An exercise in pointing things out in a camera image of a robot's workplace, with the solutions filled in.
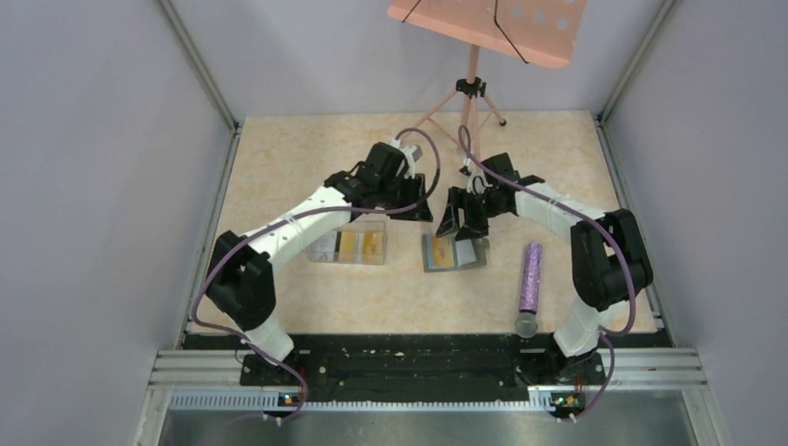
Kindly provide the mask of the yellow credit card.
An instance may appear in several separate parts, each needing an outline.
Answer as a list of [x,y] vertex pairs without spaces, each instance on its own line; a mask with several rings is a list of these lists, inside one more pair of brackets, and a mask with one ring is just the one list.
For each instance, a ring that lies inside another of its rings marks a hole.
[[450,236],[434,237],[429,248],[431,269],[452,269],[455,267],[453,238]]

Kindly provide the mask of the clear plastic card box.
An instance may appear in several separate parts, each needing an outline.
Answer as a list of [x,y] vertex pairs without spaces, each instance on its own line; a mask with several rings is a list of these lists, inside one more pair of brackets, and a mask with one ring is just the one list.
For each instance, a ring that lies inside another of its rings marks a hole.
[[387,252],[383,221],[355,221],[330,230],[305,250],[315,263],[383,265]]

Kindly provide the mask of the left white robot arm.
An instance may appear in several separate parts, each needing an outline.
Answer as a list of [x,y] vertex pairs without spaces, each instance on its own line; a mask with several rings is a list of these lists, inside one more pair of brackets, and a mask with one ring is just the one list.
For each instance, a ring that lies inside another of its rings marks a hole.
[[435,187],[416,170],[422,154],[397,139],[375,143],[365,159],[330,175],[290,211],[216,240],[201,294],[232,320],[230,333],[263,357],[263,373],[274,383],[292,381],[298,369],[294,342],[274,315],[276,274],[322,236],[364,214],[431,221],[427,196]]

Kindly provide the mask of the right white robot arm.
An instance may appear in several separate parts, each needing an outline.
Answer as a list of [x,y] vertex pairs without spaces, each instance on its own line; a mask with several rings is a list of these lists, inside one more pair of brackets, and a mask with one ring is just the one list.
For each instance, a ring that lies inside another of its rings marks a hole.
[[628,209],[604,211],[559,192],[541,177],[521,176],[506,153],[477,166],[479,172],[464,187],[449,189],[438,234],[457,241],[484,238],[492,218],[510,214],[540,224],[569,244],[576,297],[545,350],[547,375],[569,383],[602,336],[631,332],[637,295],[653,282],[637,219]]

